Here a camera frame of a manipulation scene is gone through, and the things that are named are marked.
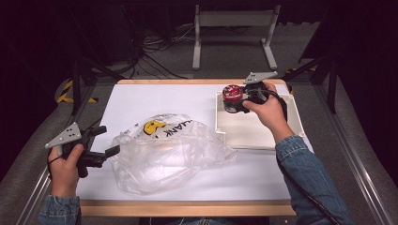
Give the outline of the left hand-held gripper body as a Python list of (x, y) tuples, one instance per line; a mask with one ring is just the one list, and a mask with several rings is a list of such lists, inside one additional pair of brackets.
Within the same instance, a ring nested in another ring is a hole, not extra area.
[(89, 135), (90, 129), (91, 127), (82, 130), (74, 122), (44, 145), (45, 149), (52, 149), (58, 146), (58, 155), (63, 159), (67, 159), (72, 148), (78, 143), (81, 144), (84, 147), (84, 151), (77, 162), (78, 174), (81, 178), (88, 176), (88, 167), (101, 168), (107, 158), (105, 153), (92, 152), (90, 150), (90, 144), (95, 138)]

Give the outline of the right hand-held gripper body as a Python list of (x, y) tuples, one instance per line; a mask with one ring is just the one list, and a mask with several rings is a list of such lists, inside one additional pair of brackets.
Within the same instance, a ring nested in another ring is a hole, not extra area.
[(277, 93), (268, 90), (264, 84), (265, 79), (271, 78), (274, 75), (276, 75), (276, 72), (251, 72), (243, 82), (244, 85), (250, 85), (248, 95), (244, 93), (245, 100), (256, 104), (264, 104), (270, 96), (278, 98)]

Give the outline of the red-topped can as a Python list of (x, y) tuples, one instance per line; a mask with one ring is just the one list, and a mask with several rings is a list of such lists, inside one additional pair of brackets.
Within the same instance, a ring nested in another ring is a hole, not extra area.
[(242, 111), (243, 89), (236, 84), (230, 84), (222, 90), (223, 107), (228, 113)]

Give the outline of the white plastic tray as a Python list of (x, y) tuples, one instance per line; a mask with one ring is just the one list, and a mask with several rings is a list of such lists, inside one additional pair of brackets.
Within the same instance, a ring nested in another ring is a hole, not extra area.
[[(288, 125), (296, 135), (305, 138), (294, 96), (280, 94), (280, 97), (287, 105)], [(216, 93), (215, 131), (232, 148), (273, 150), (275, 146), (271, 131), (260, 122), (254, 112), (227, 112), (223, 107), (221, 92)]]

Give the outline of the clear smiley-print plastic bag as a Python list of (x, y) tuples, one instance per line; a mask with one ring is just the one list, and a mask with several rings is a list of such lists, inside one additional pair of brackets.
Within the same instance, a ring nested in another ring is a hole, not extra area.
[(117, 187), (140, 195), (182, 187), (200, 171), (237, 158), (213, 130), (186, 114), (149, 117), (112, 144), (120, 146), (111, 158)]

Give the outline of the person's right hand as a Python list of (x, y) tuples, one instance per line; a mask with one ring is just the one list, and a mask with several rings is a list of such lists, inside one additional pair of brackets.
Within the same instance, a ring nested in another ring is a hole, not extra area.
[(260, 122), (272, 133), (276, 143), (294, 135), (293, 130), (288, 126), (284, 118), (280, 101), (273, 95), (269, 95), (264, 104), (256, 104), (245, 100), (242, 105), (257, 114)]

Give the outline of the person's left hand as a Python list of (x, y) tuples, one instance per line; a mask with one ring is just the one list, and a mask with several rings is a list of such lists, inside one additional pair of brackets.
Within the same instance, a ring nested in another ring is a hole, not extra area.
[(48, 156), (52, 175), (51, 194), (58, 197), (73, 197), (76, 195), (79, 174), (77, 162), (84, 147), (76, 144), (67, 159), (58, 155), (58, 148), (54, 147)]

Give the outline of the yellow black hazard tape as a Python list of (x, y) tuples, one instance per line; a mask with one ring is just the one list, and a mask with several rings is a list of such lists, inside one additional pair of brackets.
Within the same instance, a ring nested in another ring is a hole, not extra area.
[(74, 99), (72, 97), (68, 97), (68, 92), (69, 89), (72, 87), (73, 85), (73, 81), (72, 80), (68, 80), (65, 84), (65, 86), (63, 87), (60, 96), (58, 97), (58, 99), (56, 100), (57, 103), (61, 103), (61, 102), (67, 102), (67, 103), (73, 103)]

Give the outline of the black metal stand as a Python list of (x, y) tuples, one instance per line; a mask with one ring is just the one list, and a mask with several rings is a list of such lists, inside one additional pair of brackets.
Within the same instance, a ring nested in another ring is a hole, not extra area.
[(314, 72), (310, 78), (311, 84), (320, 85), (326, 78), (329, 78), (327, 103), (330, 111), (332, 113), (336, 113), (335, 96), (337, 85), (337, 64), (335, 62), (335, 57), (332, 54), (325, 54), (317, 57), (299, 68), (288, 69), (283, 76), (283, 80), (285, 82), (290, 81), (305, 71), (309, 71), (311, 68), (314, 68)]
[(91, 91), (99, 80), (99, 76), (92, 70), (97, 69), (106, 77), (115, 81), (123, 80), (123, 77), (107, 67), (91, 59), (81, 57), (74, 63), (72, 70), (72, 115), (77, 115), (78, 111), (85, 105), (89, 99), (88, 92)]

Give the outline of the white metal stand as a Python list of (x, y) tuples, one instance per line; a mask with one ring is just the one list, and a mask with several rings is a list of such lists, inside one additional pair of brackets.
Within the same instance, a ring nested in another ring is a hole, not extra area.
[(192, 68), (198, 70), (201, 61), (201, 28), (222, 27), (222, 26), (257, 26), (266, 27), (268, 32), (265, 38), (261, 39), (261, 45), (272, 70), (278, 66), (270, 48), (274, 29), (280, 15), (280, 5), (268, 10), (237, 10), (237, 11), (203, 11), (199, 5), (195, 6), (194, 31), (195, 42), (193, 48)]

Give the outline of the white table sheet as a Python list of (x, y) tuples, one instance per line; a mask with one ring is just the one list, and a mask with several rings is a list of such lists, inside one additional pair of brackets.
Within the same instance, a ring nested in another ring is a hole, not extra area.
[[(183, 113), (211, 129), (216, 121), (216, 93), (221, 84), (117, 84), (110, 95), (101, 123), (107, 132), (93, 143), (103, 151), (120, 132), (160, 113)], [(83, 200), (116, 201), (263, 201), (288, 200), (286, 184), (277, 166), (275, 151), (237, 151), (237, 159), (226, 165), (204, 169), (186, 185), (151, 195), (120, 190), (110, 162), (91, 168), (79, 181)]]

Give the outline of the person's denim lap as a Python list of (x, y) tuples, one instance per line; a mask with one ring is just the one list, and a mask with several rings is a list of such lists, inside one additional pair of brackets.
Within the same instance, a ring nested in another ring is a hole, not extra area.
[(166, 225), (235, 225), (225, 218), (210, 217), (184, 217), (176, 221), (168, 222)]

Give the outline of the aluminium floor rail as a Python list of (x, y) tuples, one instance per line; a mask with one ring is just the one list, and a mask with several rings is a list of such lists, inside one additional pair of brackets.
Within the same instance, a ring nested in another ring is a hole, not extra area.
[(394, 222), (376, 191), (375, 185), (367, 173), (359, 155), (345, 136), (344, 127), (338, 116), (333, 114), (329, 109), (328, 97), (326, 91), (319, 85), (314, 86), (314, 91), (321, 102), (323, 109), (326, 111), (327, 118), (330, 120), (333, 129), (337, 133), (339, 144), (343, 148), (344, 156), (347, 163), (359, 185), (360, 191), (367, 202), (370, 210), (375, 218), (377, 225), (394, 225)]
[[(68, 117), (68, 122), (63, 126), (63, 128), (68, 127), (73, 122), (77, 122), (80, 119), (84, 107), (91, 97), (94, 89), (94, 86), (81, 88), (81, 105), (73, 107), (73, 114)], [(40, 173), (38, 181), (15, 225), (31, 225), (31, 222), (36, 220), (37, 211), (40, 208), (41, 202), (45, 199), (48, 188), (51, 184), (48, 174), (47, 166), (44, 166), (44, 169)]]

